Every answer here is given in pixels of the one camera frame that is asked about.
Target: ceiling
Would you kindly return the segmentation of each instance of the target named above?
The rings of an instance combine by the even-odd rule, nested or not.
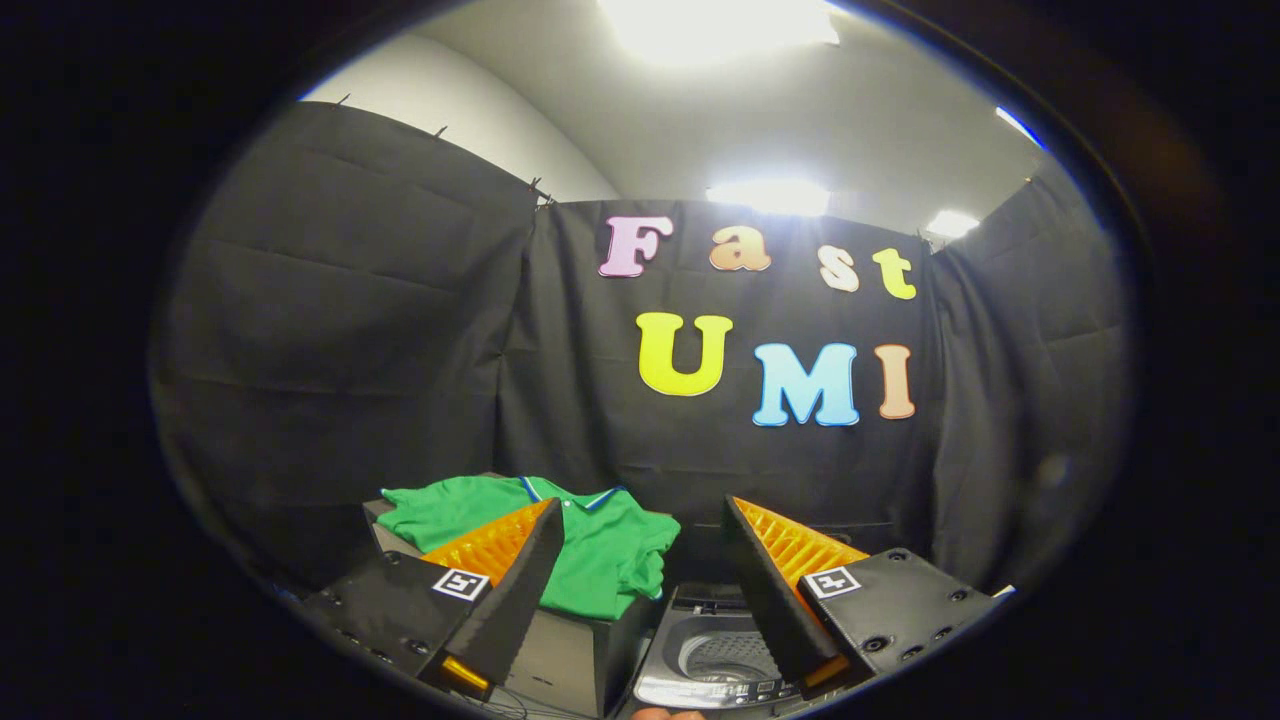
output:
[[[832,24],[838,47],[681,69],[622,47],[595,0],[480,0],[412,32],[508,83],[623,197],[803,178],[833,192],[828,214],[915,233],[941,209],[984,218],[1048,161],[922,46]]]

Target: washing machine control panel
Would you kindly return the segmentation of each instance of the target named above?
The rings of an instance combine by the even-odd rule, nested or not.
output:
[[[778,702],[799,694],[799,688],[782,680],[754,683],[689,683],[641,678],[635,694],[640,700],[672,707],[722,710]]]

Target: letter m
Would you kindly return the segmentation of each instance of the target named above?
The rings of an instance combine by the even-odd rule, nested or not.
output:
[[[773,428],[787,424],[782,409],[786,397],[801,425],[822,398],[822,407],[814,415],[819,425],[852,425],[858,421],[854,409],[852,379],[849,375],[858,350],[851,345],[833,342],[818,352],[813,372],[805,373],[791,346],[781,342],[762,345],[755,356],[764,365],[760,409],[751,415],[756,425]]]

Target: green polo shirt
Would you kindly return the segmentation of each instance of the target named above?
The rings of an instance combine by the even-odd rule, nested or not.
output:
[[[396,506],[378,523],[424,553],[548,497],[564,512],[564,547],[541,606],[617,620],[637,596],[662,597],[662,553],[680,523],[649,512],[621,487],[577,496],[544,478],[461,477],[420,489],[384,489]]]

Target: white wall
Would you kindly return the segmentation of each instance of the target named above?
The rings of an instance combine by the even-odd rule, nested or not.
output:
[[[338,102],[435,133],[557,201],[613,200],[618,192],[564,135],[507,83],[466,56],[406,35],[356,59],[303,100]]]

